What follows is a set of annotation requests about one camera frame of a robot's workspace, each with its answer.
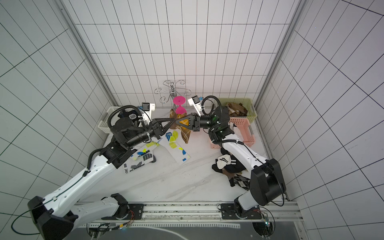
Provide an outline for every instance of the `metal rack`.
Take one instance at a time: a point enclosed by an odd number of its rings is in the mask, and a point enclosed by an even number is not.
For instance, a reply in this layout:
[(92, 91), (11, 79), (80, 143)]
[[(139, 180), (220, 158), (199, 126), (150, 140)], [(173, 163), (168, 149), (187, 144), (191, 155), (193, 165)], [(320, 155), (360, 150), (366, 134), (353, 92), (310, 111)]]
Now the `metal rack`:
[(176, 109), (176, 105), (173, 103), (173, 99), (177, 96), (177, 94), (179, 94), (181, 96), (181, 94), (177, 91), (177, 89), (184, 90), (183, 94), (185, 96), (189, 96), (189, 95), (192, 94), (192, 91), (190, 89), (188, 89), (188, 88), (178, 88), (178, 87), (176, 87), (177, 83), (179, 83), (180, 85), (184, 85), (185, 84), (185, 80), (181, 79), (181, 80), (176, 81), (175, 83), (173, 81), (171, 81), (171, 80), (165, 80), (163, 82), (163, 85), (168, 87), (168, 89), (162, 91), (161, 88), (156, 88), (155, 91), (153, 92), (154, 94), (161, 94), (163, 92), (169, 91), (168, 100), (165, 101), (166, 97), (165, 96), (161, 96), (160, 97), (160, 102), (165, 104), (165, 103), (169, 102), (170, 98), (172, 98), (172, 107), (174, 109)]

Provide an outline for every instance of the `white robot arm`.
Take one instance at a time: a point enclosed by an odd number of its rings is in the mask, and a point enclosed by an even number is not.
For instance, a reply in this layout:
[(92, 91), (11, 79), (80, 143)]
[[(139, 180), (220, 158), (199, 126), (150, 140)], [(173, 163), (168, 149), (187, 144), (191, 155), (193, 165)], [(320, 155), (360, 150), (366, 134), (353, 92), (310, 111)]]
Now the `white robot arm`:
[[(207, 98), (214, 98), (219, 104), (209, 115), (203, 111), (204, 115), (194, 113), (177, 121), (173, 118), (158, 118), (153, 119), (149, 125), (149, 119), (144, 118), (135, 106), (127, 105), (114, 111), (107, 120), (114, 135), (111, 143), (91, 153), (83, 172), (44, 198), (36, 196), (28, 202), (32, 220), (43, 238), (61, 240), (76, 227), (102, 217), (125, 219), (129, 212), (128, 202), (120, 194), (85, 205), (75, 203), (101, 179), (123, 165), (133, 154), (131, 148), (150, 141), (154, 136), (160, 139), (174, 122), (193, 131), (199, 131), (201, 127), (209, 128), (212, 142), (231, 152), (251, 172), (250, 190), (234, 200), (238, 216), (241, 217), (255, 206), (267, 204), (284, 192), (285, 183), (278, 162), (274, 159), (267, 160), (240, 142), (228, 126), (228, 109), (222, 107), (214, 96), (206, 97), (202, 105)], [(140, 124), (134, 124), (130, 117), (123, 116), (112, 126), (112, 117), (126, 108), (139, 113)], [(185, 119), (189, 120), (188, 125), (180, 123)], [(92, 156), (97, 152), (99, 154), (92, 161)]]
[[(132, 108), (138, 113), (137, 118), (134, 119), (139, 122), (134, 123), (129, 112), (128, 116), (121, 117), (112, 126), (113, 116), (126, 108)], [(103, 149), (93, 151), (84, 171), (78, 173), (66, 184), (44, 198), (35, 196), (28, 202), (32, 220), (45, 240), (61, 240), (76, 227), (102, 217), (114, 217), (118, 220), (127, 217), (130, 212), (128, 202), (120, 194), (113, 194), (85, 205), (75, 205), (75, 203), (101, 179), (123, 165), (133, 154), (134, 146), (148, 142), (152, 137), (160, 139), (175, 121), (173, 118), (157, 118), (148, 124), (151, 105), (144, 105), (143, 111), (148, 114), (146, 118), (137, 107), (132, 105), (123, 106), (111, 113), (107, 120), (114, 135), (111, 143)], [(93, 155), (97, 152), (99, 154), (92, 161)]]
[[(216, 100), (218, 107), (206, 113), (204, 102), (210, 98)], [(204, 115), (192, 113), (177, 120), (176, 124), (193, 131), (199, 131), (200, 128), (209, 129), (211, 141), (233, 154), (251, 173), (250, 190), (235, 199), (238, 216), (244, 215), (258, 205), (266, 205), (285, 192), (279, 163), (275, 159), (268, 160), (260, 156), (239, 140), (228, 126), (230, 120), (228, 108), (222, 106), (217, 97), (207, 96), (200, 103), (199, 98), (194, 96), (188, 100), (188, 103), (194, 105), (197, 111), (201, 110)], [(181, 123), (185, 119), (189, 120), (188, 126)]]

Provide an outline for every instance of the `floor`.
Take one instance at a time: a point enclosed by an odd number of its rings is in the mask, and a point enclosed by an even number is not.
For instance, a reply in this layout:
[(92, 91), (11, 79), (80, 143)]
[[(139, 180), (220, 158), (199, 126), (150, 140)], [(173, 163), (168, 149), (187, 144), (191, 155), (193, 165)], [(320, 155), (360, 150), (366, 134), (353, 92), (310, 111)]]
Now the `floor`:
[[(135, 226), (121, 231), (110, 231), (105, 233), (100, 240), (261, 240), (262, 238), (255, 232), (251, 222), (234, 222), (232, 227), (210, 227), (209, 224), (201, 223), (201, 227), (145, 227)], [(65, 240), (84, 240), (89, 236), (84, 228), (74, 229)], [(293, 222), (276, 222), (276, 231), (270, 240), (300, 240), (295, 224)]]
[[(152, 118), (167, 117), (169, 109), (156, 109), (152, 114)], [(252, 129), (256, 138), (252, 149), (265, 156), (254, 122)], [(188, 144), (181, 138), (177, 142), (191, 156), (181, 166), (164, 147), (158, 146), (153, 151), (155, 163), (128, 174), (122, 168), (116, 169), (89, 190), (80, 202), (98, 201), (114, 193), (120, 193), (128, 202), (233, 201), (245, 192), (237, 185), (230, 187), (226, 176), (212, 170), (212, 164), (221, 154), (219, 149), (210, 149), (205, 132), (192, 132)]]

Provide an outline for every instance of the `white basket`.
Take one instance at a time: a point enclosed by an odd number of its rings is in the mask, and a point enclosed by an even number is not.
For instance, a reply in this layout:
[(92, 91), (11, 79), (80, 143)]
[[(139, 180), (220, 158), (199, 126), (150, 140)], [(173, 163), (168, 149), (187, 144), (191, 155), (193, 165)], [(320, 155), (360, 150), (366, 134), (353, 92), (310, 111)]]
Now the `white basket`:
[(101, 121), (99, 122), (99, 124), (97, 125), (97, 127), (98, 127), (99, 129), (101, 129), (103, 132), (107, 133), (107, 134), (112, 133), (111, 130), (109, 129), (109, 127), (108, 127), (107, 119), (108, 119), (108, 117), (111, 115), (111, 113), (113, 113), (113, 112), (114, 112), (116, 109), (118, 109), (118, 108), (120, 108), (120, 107), (115, 107), (115, 106), (111, 106), (111, 107), (109, 107), (108, 110), (107, 110), (107, 113), (108, 113), (108, 114), (104, 117), (103, 120), (101, 120)]

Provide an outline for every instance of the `green basket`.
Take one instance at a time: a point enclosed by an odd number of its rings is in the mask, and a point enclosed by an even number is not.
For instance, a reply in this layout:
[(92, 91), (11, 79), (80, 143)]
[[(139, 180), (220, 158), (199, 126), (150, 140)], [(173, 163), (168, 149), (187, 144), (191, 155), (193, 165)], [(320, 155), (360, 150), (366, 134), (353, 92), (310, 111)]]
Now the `green basket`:
[(247, 117), (236, 117), (236, 118), (247, 118), (249, 123), (252, 123), (256, 118), (256, 111), (253, 107), (252, 100), (250, 98), (219, 98), (221, 105), (225, 106), (227, 103), (242, 103), (243, 107), (248, 110)]

